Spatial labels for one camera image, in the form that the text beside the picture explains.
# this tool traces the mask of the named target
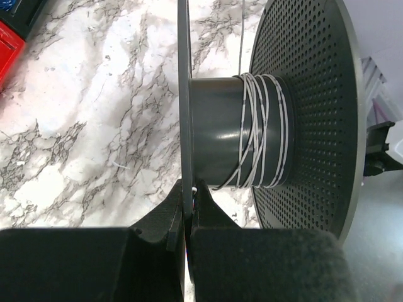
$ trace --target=hole pattern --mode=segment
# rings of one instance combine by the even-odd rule
[[[264,227],[338,236],[354,182],[357,93],[343,19],[335,3],[326,13],[324,3],[277,0],[266,8],[251,73],[287,81],[295,102],[295,156],[285,185],[253,192]]]

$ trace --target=gray marble veining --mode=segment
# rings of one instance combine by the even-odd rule
[[[264,0],[246,2],[248,70]],[[180,178],[177,2],[56,1],[0,95],[0,227],[130,225]],[[241,1],[190,1],[195,77],[237,73]],[[249,191],[213,194],[256,227]]]

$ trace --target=white filament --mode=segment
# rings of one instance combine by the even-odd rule
[[[227,186],[236,177],[236,187],[250,187],[255,183],[256,171],[258,170],[259,163],[261,164],[261,173],[259,181],[254,186],[262,186],[264,179],[264,168],[266,163],[266,146],[267,146],[267,131],[268,120],[270,113],[270,101],[266,82],[264,79],[270,80],[277,91],[278,107],[280,112],[280,154],[278,158],[276,172],[270,184],[265,187],[274,187],[278,185],[284,173],[284,165],[287,159],[288,153],[288,114],[287,104],[283,94],[283,89],[280,83],[275,77],[269,74],[257,75],[254,77],[250,73],[241,74],[238,76],[244,83],[244,93],[242,98],[242,113],[241,113],[241,127],[239,131],[239,152],[238,152],[238,165],[235,171],[230,175],[225,183],[216,187],[215,190],[221,189]],[[251,129],[249,131],[249,138],[246,143],[246,147],[242,148],[245,114],[246,114],[246,101],[249,100],[249,107],[251,109]],[[261,137],[259,138],[259,116],[258,106],[260,106],[261,112]],[[252,165],[246,167],[250,169],[249,174],[246,176],[246,180],[241,184],[242,165],[249,153],[249,149],[253,150]]]

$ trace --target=black plastic part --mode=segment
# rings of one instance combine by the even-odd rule
[[[394,122],[387,121],[368,128],[366,132],[364,176],[375,176],[385,171],[403,170],[403,165],[386,153],[389,145],[385,141],[389,129],[394,125]]]
[[[204,181],[196,180],[197,193],[195,194],[194,215],[190,224],[185,222],[186,227],[190,227],[189,238],[186,238],[186,249],[188,251],[188,268],[190,279],[193,282],[193,234],[199,228],[235,228],[240,227],[214,202],[210,191]]]
[[[0,232],[0,301],[183,301],[181,183],[130,228]]]
[[[264,228],[329,230],[343,241],[354,217],[365,157],[362,67],[339,0],[269,0],[250,71],[286,82],[295,114],[287,183],[253,188]]]
[[[179,125],[181,135],[181,165],[183,214],[185,221],[191,219],[195,173],[193,168],[192,107],[189,100],[191,79],[190,31],[188,0],[178,0],[178,80],[179,80]]]
[[[358,301],[343,252],[329,233],[236,228],[192,233],[197,302]]]
[[[261,91],[264,91],[261,81],[257,81]],[[270,184],[275,176],[280,156],[280,112],[276,87],[265,79],[269,94],[269,122],[267,131],[267,146],[263,152],[266,154],[264,178],[262,185]],[[280,184],[287,179],[290,171],[290,159],[293,155],[293,110],[287,87],[281,83],[286,97],[289,141],[285,172]],[[242,99],[244,85],[236,77],[192,79],[190,82],[190,103],[193,121],[193,158],[195,176],[203,179],[209,186],[220,186],[227,181],[238,166],[239,135],[241,130]],[[242,149],[245,150],[251,132],[252,118],[249,98],[246,100],[246,114]],[[258,100],[259,139],[263,135],[263,121],[261,107]],[[253,146],[249,148],[248,156],[242,165],[241,181],[244,184],[250,173],[253,159]],[[256,171],[254,185],[257,185],[261,175],[261,160]],[[237,178],[229,183],[236,184]]]
[[[26,41],[47,2],[48,0],[17,0],[11,10],[0,9],[0,21]]]

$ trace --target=black spool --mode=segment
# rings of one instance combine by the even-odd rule
[[[264,91],[260,80],[257,80],[261,91]],[[263,154],[266,156],[262,185],[267,186],[275,176],[280,157],[280,107],[277,90],[273,82],[265,79],[269,94],[269,118],[267,145]],[[241,130],[242,99],[244,83],[236,77],[192,79],[190,82],[190,100],[193,121],[193,156],[195,159],[195,176],[203,179],[209,186],[218,187],[224,184],[238,166],[239,135]],[[287,103],[289,124],[289,144],[285,171],[280,184],[287,179],[290,172],[290,159],[293,153],[293,111],[290,94],[284,83],[281,85]],[[258,106],[259,137],[263,135],[261,107]],[[246,100],[242,149],[247,147],[251,132],[252,118],[249,97]],[[249,147],[248,155],[242,165],[241,181],[244,184],[250,173],[253,159],[253,147]],[[254,186],[258,185],[261,175],[261,159],[254,178]],[[236,177],[229,183],[235,186]]]
[[[242,98],[235,80],[191,78],[187,0],[178,1],[178,29],[184,212],[190,217],[195,177],[218,186],[236,167]],[[289,173],[280,186],[253,189],[261,226],[328,230],[343,241],[362,181],[365,115],[358,43],[342,0],[269,0],[250,72],[281,82],[292,116]],[[268,148],[277,150],[277,143],[268,137]],[[273,162],[267,155],[267,179]]]

